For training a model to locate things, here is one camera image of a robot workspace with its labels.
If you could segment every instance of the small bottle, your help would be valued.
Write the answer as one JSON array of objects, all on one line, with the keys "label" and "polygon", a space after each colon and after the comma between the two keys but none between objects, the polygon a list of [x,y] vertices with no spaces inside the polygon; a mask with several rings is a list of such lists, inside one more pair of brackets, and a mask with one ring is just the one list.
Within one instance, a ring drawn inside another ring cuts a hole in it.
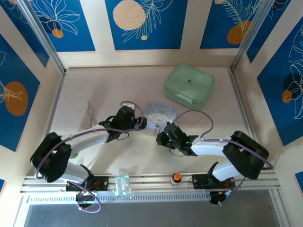
[{"label": "small bottle", "polygon": [[170,179],[170,182],[173,185],[178,185],[181,182],[181,180],[182,180],[182,175],[180,173],[176,173],[176,174],[173,174],[173,176]]}]

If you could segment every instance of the plastic packaging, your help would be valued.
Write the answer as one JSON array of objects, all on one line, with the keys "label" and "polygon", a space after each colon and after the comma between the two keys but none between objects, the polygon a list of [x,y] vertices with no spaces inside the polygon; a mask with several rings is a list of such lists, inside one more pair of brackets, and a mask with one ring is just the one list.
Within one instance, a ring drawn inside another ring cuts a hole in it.
[{"label": "plastic packaging", "polygon": [[200,110],[214,87],[214,77],[189,65],[178,65],[165,82],[165,96]]},{"label": "plastic packaging", "polygon": [[116,177],[116,196],[127,196],[132,193],[129,175]]}]

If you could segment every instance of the floral illustration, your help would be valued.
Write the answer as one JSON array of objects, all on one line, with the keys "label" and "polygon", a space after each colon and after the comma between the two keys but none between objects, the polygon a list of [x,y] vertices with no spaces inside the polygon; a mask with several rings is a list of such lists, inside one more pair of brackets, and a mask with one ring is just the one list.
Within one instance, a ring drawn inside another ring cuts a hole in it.
[{"label": "floral illustration", "polygon": [[298,120],[303,117],[303,25],[294,38],[289,62],[292,73],[284,80],[282,101],[294,101],[294,118]]},{"label": "floral illustration", "polygon": [[117,26],[125,31],[124,43],[132,38],[147,40],[157,24],[161,24],[160,13],[169,8],[173,0],[123,0],[113,11]]},{"label": "floral illustration", "polygon": [[[247,7],[242,3],[243,0],[214,0],[215,4],[223,5],[229,17],[234,21],[235,26],[230,29],[227,40],[230,44],[241,44],[246,35],[253,17],[260,8],[263,0],[250,0]],[[275,0],[268,13],[272,18],[275,10],[282,10],[289,0]]]},{"label": "floral illustration", "polygon": [[[0,52],[0,66],[4,63],[6,54],[5,52]],[[3,102],[12,115],[22,116],[27,108],[27,91],[25,87],[16,81],[4,86],[0,80],[0,104]]]},{"label": "floral illustration", "polygon": [[31,6],[47,33],[56,38],[62,38],[64,31],[78,34],[73,22],[79,20],[80,14],[65,9],[65,0],[33,0]]},{"label": "floral illustration", "polygon": [[28,24],[26,18],[24,17],[23,13],[21,12],[17,0],[1,0],[4,5],[10,10],[11,14],[20,19],[23,23]]}]

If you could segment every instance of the mint green container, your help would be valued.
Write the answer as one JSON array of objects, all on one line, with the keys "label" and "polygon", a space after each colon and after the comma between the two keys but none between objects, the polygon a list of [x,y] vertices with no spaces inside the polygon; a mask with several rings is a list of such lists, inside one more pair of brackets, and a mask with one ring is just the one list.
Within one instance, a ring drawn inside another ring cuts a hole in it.
[{"label": "mint green container", "polygon": [[178,65],[165,82],[165,96],[200,110],[214,87],[214,77],[189,65]]}]

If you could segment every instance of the orange circle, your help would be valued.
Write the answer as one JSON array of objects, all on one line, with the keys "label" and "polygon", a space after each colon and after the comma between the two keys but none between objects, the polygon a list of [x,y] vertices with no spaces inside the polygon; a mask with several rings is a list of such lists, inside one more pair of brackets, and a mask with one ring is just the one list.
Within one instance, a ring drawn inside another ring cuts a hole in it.
[{"label": "orange circle", "polygon": [[176,181],[181,180],[181,178],[182,178],[182,175],[181,175],[180,173],[174,174],[174,179],[175,179]]},{"label": "orange circle", "polygon": [[63,37],[63,32],[57,28],[55,28],[53,31],[52,31],[52,34],[53,36],[55,36],[56,38],[60,39]]},{"label": "orange circle", "polygon": [[250,20],[243,21],[241,24],[235,25],[227,35],[227,41],[230,44],[241,44],[251,25]]},{"label": "orange circle", "polygon": [[27,89],[19,82],[10,82],[5,87],[4,93],[7,97],[4,99],[7,110],[15,116],[22,116],[27,110],[28,96]]},{"label": "orange circle", "polygon": [[290,103],[290,101],[292,100],[292,93],[289,90],[286,90],[282,93],[282,101],[284,103]]}]

